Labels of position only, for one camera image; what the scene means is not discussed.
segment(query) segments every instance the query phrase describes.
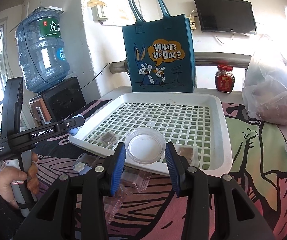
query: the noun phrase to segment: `clear plastic cup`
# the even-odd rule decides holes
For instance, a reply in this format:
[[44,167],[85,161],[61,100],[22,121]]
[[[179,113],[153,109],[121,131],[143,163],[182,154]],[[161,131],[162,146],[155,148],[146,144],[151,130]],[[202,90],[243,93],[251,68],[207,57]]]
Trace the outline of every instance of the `clear plastic cup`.
[[153,128],[138,128],[127,136],[125,148],[135,162],[151,164],[160,160],[166,149],[166,141]]

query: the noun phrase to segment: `red object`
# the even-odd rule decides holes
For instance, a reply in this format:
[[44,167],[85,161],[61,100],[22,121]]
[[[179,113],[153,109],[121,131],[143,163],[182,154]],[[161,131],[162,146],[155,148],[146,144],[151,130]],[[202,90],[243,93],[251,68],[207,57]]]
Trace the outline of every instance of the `red object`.
[[233,67],[228,65],[218,65],[218,71],[215,75],[215,84],[219,92],[230,93],[235,84],[235,77],[232,73]]

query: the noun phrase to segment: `white flower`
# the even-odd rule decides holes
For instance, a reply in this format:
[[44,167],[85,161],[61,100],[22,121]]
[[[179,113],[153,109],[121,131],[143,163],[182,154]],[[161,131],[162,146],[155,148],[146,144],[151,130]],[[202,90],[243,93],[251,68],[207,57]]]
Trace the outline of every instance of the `white flower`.
[[81,172],[84,168],[85,168],[85,164],[80,162],[76,164],[73,169],[76,172]]

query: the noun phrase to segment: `tv screen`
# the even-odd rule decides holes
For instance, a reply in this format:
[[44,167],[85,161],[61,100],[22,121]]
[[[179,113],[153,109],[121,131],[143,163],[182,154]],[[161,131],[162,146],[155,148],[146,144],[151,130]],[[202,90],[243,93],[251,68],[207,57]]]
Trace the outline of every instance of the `tv screen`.
[[242,0],[195,0],[202,32],[256,34],[250,2]]

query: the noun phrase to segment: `pipe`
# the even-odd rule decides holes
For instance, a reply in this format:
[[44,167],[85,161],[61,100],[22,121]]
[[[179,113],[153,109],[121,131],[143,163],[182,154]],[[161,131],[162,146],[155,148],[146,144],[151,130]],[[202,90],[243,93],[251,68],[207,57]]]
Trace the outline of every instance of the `pipe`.
[[[195,52],[194,55],[196,66],[226,64],[232,67],[247,68],[251,59],[250,55],[225,52]],[[112,74],[129,72],[127,60],[111,63],[109,69]]]

